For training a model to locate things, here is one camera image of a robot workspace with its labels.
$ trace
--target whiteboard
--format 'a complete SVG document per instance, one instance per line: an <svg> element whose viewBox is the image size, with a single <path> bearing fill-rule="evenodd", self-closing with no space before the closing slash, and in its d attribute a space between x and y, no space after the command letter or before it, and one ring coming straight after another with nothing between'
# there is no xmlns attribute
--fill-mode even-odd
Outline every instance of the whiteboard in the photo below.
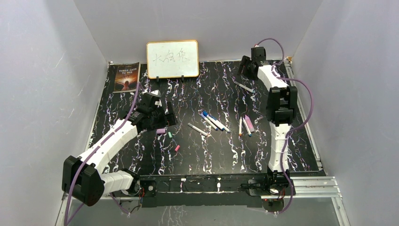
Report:
<svg viewBox="0 0 399 226"><path fill-rule="evenodd" d="M199 72L196 40L147 43L148 78L197 77Z"/></svg>

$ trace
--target eraser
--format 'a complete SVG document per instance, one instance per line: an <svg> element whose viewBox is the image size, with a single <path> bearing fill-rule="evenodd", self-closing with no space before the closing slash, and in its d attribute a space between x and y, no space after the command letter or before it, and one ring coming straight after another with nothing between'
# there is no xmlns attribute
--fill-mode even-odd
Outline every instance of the eraser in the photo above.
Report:
<svg viewBox="0 0 399 226"><path fill-rule="evenodd" d="M166 129L157 129L157 134L165 134Z"/></svg>

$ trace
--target marble pattern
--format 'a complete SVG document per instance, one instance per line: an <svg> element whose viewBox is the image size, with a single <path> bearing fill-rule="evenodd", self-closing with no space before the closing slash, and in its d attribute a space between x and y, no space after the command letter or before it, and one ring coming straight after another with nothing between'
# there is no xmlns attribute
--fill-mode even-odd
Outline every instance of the marble pattern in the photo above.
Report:
<svg viewBox="0 0 399 226"><path fill-rule="evenodd" d="M259 81L236 76L238 61L201 62L200 75L194 79L164 79L156 82L147 77L147 65L141 65L140 81L147 91L160 90L163 106L172 101L178 124L168 128L173 134L158 136L155 131L145 131L130 141L111 160L105 172L129 168L140 175L160 174L212 174L266 172L270 157L270 126L265 118L268 90ZM97 112L91 144L97 142L118 117L129 110L134 93L112 93L116 67L111 66ZM285 67L279 73L286 76ZM255 93L236 86L233 81L254 89ZM215 131L199 115L209 112L226 125L231 133ZM243 136L238 136L240 116L247 114L255 127L249 137L243 126ZM201 136L187 126L210 133ZM299 114L293 126L302 123ZM289 139L290 170L318 170L305 129Z"/></svg>

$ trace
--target table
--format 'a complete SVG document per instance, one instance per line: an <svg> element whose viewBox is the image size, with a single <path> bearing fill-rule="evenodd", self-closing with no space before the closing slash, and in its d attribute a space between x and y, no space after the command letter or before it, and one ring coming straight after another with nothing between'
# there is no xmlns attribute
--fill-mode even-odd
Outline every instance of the table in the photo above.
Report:
<svg viewBox="0 0 399 226"><path fill-rule="evenodd" d="M268 90L260 80L237 76L239 61L200 62L200 74L193 79L147 77L147 65L141 65L140 81L147 91L160 90L162 98L172 101L178 124L168 127L173 134L158 136L155 131L139 134L122 148L105 169L115 172L128 168L140 175L221 174L266 172L270 157L270 126L265 118ZM96 115L90 145L97 142L119 117L129 110L133 93L113 93L117 66L111 65ZM279 73L287 77L284 65ZM236 86L233 80L255 90ZM203 110L218 118L231 133L215 131L199 113ZM300 125L300 111L293 126ZM256 129L252 137L238 136L239 117L247 114ZM210 132L203 137L187 126L191 123ZM318 171L308 134L303 129L289 139L288 161L293 171Z"/></svg>

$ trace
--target handwritten chinese characters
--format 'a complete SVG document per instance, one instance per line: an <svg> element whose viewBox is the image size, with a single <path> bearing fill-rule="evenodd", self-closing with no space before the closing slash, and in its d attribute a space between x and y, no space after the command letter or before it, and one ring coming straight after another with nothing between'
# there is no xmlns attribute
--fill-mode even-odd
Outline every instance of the handwritten chinese characters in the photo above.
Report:
<svg viewBox="0 0 399 226"><path fill-rule="evenodd" d="M155 59L153 62L155 62L155 66L158 64L162 63L169 63L169 62L187 62L190 59L186 57L186 52L183 50L183 48L180 48L180 51L171 51L170 49L168 50L167 53L161 55L161 54L155 54Z"/></svg>

